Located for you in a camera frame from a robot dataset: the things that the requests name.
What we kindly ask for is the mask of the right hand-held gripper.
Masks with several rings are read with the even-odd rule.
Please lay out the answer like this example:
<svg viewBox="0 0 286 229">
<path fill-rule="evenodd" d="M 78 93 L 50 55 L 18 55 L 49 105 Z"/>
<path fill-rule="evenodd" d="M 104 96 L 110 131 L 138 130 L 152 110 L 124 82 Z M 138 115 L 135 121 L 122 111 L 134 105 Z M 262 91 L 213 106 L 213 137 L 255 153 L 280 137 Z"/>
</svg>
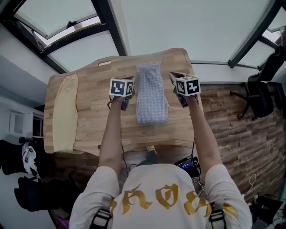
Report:
<svg viewBox="0 0 286 229">
<path fill-rule="evenodd" d="M 201 93 L 199 78 L 180 72 L 170 72 L 169 78 L 174 86 L 173 93 L 183 108 L 188 106 L 185 97 L 192 96 L 198 103 L 198 94 Z"/>
</svg>

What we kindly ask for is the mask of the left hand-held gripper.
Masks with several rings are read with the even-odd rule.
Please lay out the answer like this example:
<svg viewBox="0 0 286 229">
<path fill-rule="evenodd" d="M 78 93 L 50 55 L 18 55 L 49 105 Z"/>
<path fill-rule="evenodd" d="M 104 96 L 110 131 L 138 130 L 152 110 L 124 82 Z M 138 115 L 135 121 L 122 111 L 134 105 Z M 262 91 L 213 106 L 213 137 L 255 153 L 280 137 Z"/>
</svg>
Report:
<svg viewBox="0 0 286 229">
<path fill-rule="evenodd" d="M 121 110 L 126 111 L 129 100 L 135 94 L 135 76 L 127 76 L 124 78 L 111 78 L 109 86 L 109 102 L 107 103 L 110 109 L 111 103 L 118 98 L 124 98 L 121 104 Z"/>
</svg>

